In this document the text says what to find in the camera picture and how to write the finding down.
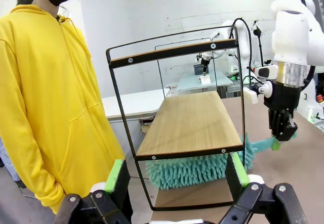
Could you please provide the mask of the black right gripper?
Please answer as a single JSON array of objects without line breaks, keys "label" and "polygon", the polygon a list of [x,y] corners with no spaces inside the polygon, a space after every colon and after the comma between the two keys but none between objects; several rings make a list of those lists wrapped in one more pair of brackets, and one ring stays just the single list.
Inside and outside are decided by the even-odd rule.
[{"label": "black right gripper", "polygon": [[301,87],[292,87],[277,81],[267,80],[264,84],[264,105],[269,108],[269,128],[274,141],[272,150],[279,150],[281,143],[289,141],[298,126],[293,122],[294,111],[299,104]]}]

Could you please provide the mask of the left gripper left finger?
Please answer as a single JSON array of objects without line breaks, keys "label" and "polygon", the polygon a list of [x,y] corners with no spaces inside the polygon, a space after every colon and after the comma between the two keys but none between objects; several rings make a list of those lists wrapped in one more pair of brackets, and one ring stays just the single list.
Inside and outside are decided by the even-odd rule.
[{"label": "left gripper left finger", "polygon": [[66,195],[54,223],[131,223],[123,211],[128,195],[130,174],[125,160],[116,160],[106,182],[82,198]]}]

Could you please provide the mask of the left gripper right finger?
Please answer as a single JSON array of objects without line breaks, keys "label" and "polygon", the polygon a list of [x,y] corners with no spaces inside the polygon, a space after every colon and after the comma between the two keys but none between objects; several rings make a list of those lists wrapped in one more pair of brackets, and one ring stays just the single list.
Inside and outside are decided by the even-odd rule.
[{"label": "left gripper right finger", "polygon": [[237,153],[229,153],[225,170],[233,204],[220,223],[249,223],[254,214],[263,214],[269,223],[303,223],[304,211],[288,183],[274,188],[253,182]]}]

